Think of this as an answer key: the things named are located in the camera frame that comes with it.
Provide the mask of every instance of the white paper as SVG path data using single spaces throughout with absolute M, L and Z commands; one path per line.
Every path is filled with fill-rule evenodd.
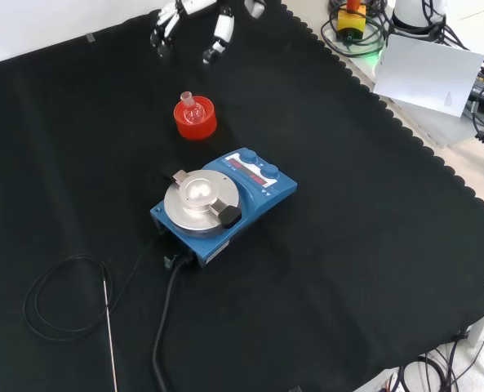
M 391 35 L 374 93 L 460 117 L 484 55 Z

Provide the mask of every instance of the digital display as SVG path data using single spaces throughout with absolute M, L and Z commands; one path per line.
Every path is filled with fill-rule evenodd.
M 251 178 L 256 184 L 259 185 L 265 185 L 267 184 L 267 181 L 252 172 L 251 170 L 247 169 L 245 166 L 243 166 L 239 161 L 237 161 L 234 158 L 228 159 L 227 162 L 229 162 L 231 165 L 236 167 L 240 172 L 245 173 L 246 176 Z

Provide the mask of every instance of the yellow object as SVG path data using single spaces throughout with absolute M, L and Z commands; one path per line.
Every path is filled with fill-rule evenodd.
M 357 10 L 360 14 L 366 14 L 366 6 L 361 5 Z M 365 32 L 365 18 L 356 14 L 349 14 L 344 8 L 338 11 L 338 25 L 336 30 L 345 37 L 354 39 L 363 38 Z

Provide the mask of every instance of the red cup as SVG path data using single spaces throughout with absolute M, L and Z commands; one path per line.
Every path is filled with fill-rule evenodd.
M 195 102 L 203 106 L 206 113 L 204 119 L 199 124 L 191 124 L 184 118 L 184 102 L 180 101 L 175 107 L 175 116 L 178 132 L 189 140 L 201 140 L 209 137 L 216 130 L 215 106 L 205 96 L 193 96 Z

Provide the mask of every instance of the black tablecloth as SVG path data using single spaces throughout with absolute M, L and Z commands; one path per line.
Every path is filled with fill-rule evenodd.
M 43 341 L 21 318 L 26 289 L 77 252 L 104 260 L 119 289 L 157 235 L 160 167 L 242 146 L 298 191 L 178 280 L 162 343 L 175 392 L 350 391 L 484 315 L 484 203 L 283 6 L 253 21 L 232 3 L 233 43 L 209 69 L 214 14 L 181 26 L 167 64 L 149 47 L 152 16 L 0 64 L 0 391 L 111 390 L 105 328 Z M 186 90 L 215 103 L 209 140 L 175 129 Z M 111 317 L 122 392 L 157 389 L 165 246 Z M 98 271 L 78 266 L 41 304 L 76 327 L 101 297 Z

